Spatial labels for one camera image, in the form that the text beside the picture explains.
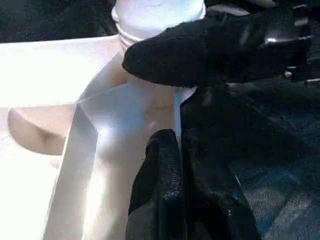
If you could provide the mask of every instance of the white lid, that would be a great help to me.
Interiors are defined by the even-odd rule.
[[[118,0],[112,11],[119,34],[138,42],[168,27],[204,17],[203,0]]]

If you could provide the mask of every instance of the white bottle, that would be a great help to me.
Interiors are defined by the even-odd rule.
[[[117,0],[112,10],[124,51],[168,27],[202,19],[204,0]]]

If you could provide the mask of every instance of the white plastic surface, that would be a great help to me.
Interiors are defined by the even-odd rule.
[[[44,240],[124,240],[131,188],[149,137],[161,129],[181,132],[175,88],[142,81],[114,65],[117,71],[127,83],[77,104]]]
[[[120,49],[118,35],[0,44],[0,107],[75,103]]]

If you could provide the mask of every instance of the white plastic container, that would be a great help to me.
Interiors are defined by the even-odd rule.
[[[149,137],[161,129],[180,132],[174,88],[142,81],[119,66],[116,71],[127,83],[76,106],[44,240],[124,240],[131,188]]]
[[[134,43],[205,14],[203,0],[117,0],[112,10],[124,52]]]

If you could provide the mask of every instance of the black fabric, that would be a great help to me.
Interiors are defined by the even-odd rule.
[[[189,232],[202,239],[202,226],[210,238],[220,240],[259,240],[256,220],[236,176],[217,158],[203,136],[194,129],[185,131],[183,161],[188,165],[186,179]]]
[[[132,45],[122,66],[143,80],[170,86],[250,82],[283,74],[299,36],[291,8],[222,21],[205,18]]]
[[[195,132],[238,177],[262,239],[317,240],[320,92],[289,82],[248,89],[198,88],[181,107],[183,139]]]
[[[3,0],[0,43],[114,35],[111,9],[102,0]]]

